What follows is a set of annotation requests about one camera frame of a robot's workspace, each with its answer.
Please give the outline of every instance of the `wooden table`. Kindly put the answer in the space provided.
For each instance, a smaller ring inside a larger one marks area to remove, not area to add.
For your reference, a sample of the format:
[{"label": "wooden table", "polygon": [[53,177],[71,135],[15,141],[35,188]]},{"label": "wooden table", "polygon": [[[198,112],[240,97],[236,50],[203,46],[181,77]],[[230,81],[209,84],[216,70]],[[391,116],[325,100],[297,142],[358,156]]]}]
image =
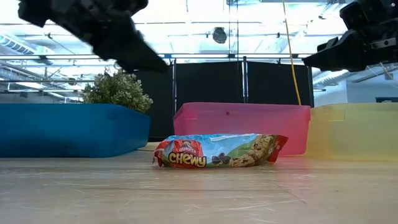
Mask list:
[{"label": "wooden table", "polygon": [[0,223],[397,223],[398,163],[283,157],[157,169],[152,153],[1,159]]}]

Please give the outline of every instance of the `granola bar wrapper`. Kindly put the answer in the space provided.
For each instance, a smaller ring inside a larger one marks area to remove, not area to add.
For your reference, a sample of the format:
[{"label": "granola bar wrapper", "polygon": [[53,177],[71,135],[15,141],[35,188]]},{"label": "granola bar wrapper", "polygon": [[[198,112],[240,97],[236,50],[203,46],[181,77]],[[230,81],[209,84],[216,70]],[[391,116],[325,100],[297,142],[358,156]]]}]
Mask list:
[{"label": "granola bar wrapper", "polygon": [[171,136],[154,153],[160,167],[251,167],[273,164],[288,138],[272,134]]}]

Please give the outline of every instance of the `blue plastic bin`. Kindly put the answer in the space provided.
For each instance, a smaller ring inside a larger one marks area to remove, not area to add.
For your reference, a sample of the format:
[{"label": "blue plastic bin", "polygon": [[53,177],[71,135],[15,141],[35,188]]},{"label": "blue plastic bin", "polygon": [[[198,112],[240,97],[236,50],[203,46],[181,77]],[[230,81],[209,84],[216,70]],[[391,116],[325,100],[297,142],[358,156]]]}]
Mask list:
[{"label": "blue plastic bin", "polygon": [[112,157],[148,143],[150,118],[119,105],[0,104],[0,157]]}]

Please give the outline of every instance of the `yellow plastic bin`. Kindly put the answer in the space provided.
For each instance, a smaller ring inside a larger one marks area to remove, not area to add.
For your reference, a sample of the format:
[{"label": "yellow plastic bin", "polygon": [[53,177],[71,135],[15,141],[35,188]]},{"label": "yellow plastic bin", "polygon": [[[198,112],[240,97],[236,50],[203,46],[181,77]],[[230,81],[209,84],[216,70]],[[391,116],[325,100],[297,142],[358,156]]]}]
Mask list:
[{"label": "yellow plastic bin", "polygon": [[398,103],[348,103],[313,108],[306,156],[398,161]]}]

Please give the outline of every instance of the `pink plastic bin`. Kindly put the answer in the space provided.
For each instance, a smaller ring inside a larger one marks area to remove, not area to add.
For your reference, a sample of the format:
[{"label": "pink plastic bin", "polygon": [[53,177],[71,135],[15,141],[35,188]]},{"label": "pink plastic bin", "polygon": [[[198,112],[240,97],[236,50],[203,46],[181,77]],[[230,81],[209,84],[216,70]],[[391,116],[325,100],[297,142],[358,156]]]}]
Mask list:
[{"label": "pink plastic bin", "polygon": [[185,103],[174,116],[176,135],[280,134],[289,140],[280,156],[305,153],[310,107],[243,103]]}]

